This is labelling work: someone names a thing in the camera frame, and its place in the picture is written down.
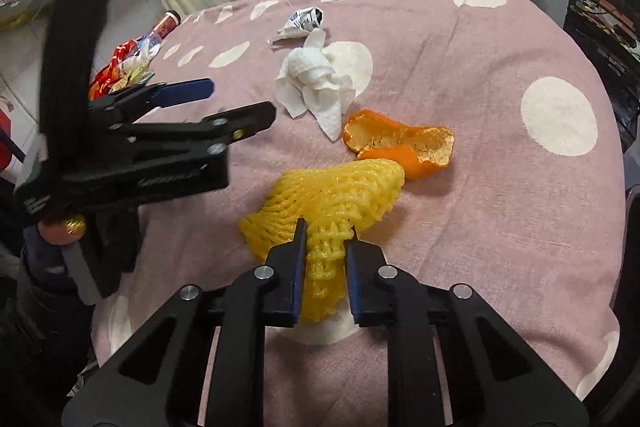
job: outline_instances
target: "yellow foam mesh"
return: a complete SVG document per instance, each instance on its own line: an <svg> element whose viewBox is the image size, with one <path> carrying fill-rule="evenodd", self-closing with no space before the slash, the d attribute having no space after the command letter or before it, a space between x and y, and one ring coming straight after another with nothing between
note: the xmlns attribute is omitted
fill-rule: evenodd
<svg viewBox="0 0 640 427"><path fill-rule="evenodd" d="M271 247L293 239L298 218L305 218L301 314L318 321L334 313L335 303L346 295L344 242L353 237L353 227L359 233L382 219L402 185L404 170L386 159L289 171L273 185L260 212L241 219L239 227L252 252L264 261Z"/></svg>

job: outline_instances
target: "pink tablecloth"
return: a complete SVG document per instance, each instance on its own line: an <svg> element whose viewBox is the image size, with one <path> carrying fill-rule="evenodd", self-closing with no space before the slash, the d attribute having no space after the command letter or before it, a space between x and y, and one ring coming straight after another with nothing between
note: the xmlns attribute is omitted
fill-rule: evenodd
<svg viewBox="0 0 640 427"><path fill-rule="evenodd" d="M475 287L583 396L617 343L609 301L625 218L620 141L594 68L527 0L242 0L193 14L152 63L155 82L209 76L214 95L147 121L273 100L280 65L302 42L267 38L307 6L324 10L326 45L352 42L330 50L336 68L361 87L372 71L350 112L456 135L452 165L408 182L364 239L421 282ZM98 359L182 285L212 289L255 264L238 220L280 174L350 160L309 113L292 120L280 108L270 130L231 147L229 188L143 208L136 270L95 313ZM266 425L385 425L383 341L346 310L293 337L268 331Z"/></svg>

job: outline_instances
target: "triangular cutout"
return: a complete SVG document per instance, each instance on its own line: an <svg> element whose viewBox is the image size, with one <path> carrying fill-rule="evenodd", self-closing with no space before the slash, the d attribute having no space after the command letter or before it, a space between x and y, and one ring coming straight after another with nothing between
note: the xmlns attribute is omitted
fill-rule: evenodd
<svg viewBox="0 0 640 427"><path fill-rule="evenodd" d="M175 319L166 318L120 365L118 372L147 385L155 383L174 329Z"/></svg>
<svg viewBox="0 0 640 427"><path fill-rule="evenodd" d="M495 380L511 380L531 371L529 361L518 353L486 318L476 317L476 325Z"/></svg>

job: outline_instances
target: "crumpled tissue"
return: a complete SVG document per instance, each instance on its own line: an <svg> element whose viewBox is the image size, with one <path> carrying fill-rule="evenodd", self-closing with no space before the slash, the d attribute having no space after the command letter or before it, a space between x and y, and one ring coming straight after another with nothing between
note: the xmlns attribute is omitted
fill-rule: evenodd
<svg viewBox="0 0 640 427"><path fill-rule="evenodd" d="M276 100L296 118L307 110L331 141L342 133L342 115L353 102L356 90L348 74L338 75L322 54L325 32L314 29L302 48L285 58L276 79Z"/></svg>

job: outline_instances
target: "metal screw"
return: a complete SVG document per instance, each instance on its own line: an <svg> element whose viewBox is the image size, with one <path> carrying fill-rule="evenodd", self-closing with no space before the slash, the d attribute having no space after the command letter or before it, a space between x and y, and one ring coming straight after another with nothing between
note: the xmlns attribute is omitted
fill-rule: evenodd
<svg viewBox="0 0 640 427"><path fill-rule="evenodd" d="M200 295L200 288L193 284L188 284L180 288L180 299L185 301L193 301L198 295Z"/></svg>
<svg viewBox="0 0 640 427"><path fill-rule="evenodd" d="M207 149L207 152L212 155L222 154L226 150L226 145L223 143L214 143L211 147Z"/></svg>
<svg viewBox="0 0 640 427"><path fill-rule="evenodd" d="M398 275L398 268L385 264L385 266L378 268L378 275L380 275L382 279L393 279Z"/></svg>
<svg viewBox="0 0 640 427"><path fill-rule="evenodd" d="M471 289L471 286L467 286L466 284L456 284L453 286L453 295L458 299L468 299L473 294L474 291Z"/></svg>
<svg viewBox="0 0 640 427"><path fill-rule="evenodd" d="M271 266L267 266L263 264L262 266L258 266L254 270L254 275L256 279L270 279L273 277L274 271Z"/></svg>

